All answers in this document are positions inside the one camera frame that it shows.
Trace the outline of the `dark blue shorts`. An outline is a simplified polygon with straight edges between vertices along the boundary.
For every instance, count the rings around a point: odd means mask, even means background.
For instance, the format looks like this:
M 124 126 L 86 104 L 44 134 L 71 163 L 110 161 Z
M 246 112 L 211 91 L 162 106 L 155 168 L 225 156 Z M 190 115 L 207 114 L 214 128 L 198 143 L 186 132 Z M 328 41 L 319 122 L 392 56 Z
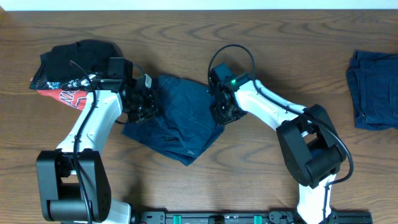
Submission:
M 125 124 L 122 134 L 189 166 L 224 131 L 211 115 L 215 99 L 206 85 L 171 75 L 160 75 L 155 86 L 162 107 L 160 116 Z

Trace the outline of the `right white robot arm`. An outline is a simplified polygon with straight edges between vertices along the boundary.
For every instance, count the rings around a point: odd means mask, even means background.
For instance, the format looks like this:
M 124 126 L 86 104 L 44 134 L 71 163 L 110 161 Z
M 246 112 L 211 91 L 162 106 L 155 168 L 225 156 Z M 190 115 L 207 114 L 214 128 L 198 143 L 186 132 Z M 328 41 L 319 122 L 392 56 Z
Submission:
M 285 165 L 299 184 L 297 213 L 304 223 L 326 223 L 331 215 L 330 184 L 346 159 L 338 136 L 319 105 L 306 108 L 267 89 L 248 73 L 208 75 L 210 110 L 220 125 L 246 113 L 257 116 L 276 133 Z

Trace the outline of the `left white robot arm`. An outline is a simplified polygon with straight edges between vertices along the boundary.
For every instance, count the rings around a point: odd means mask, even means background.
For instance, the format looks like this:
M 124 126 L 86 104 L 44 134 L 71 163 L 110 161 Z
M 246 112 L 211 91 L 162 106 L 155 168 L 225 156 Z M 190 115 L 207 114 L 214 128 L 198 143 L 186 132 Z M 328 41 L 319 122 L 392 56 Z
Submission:
M 101 155 L 122 113 L 131 123 L 155 116 L 157 93 L 148 77 L 132 83 L 96 80 L 87 90 L 86 105 L 68 136 L 37 157 L 42 215 L 50 222 L 135 223 L 131 205 L 112 197 Z

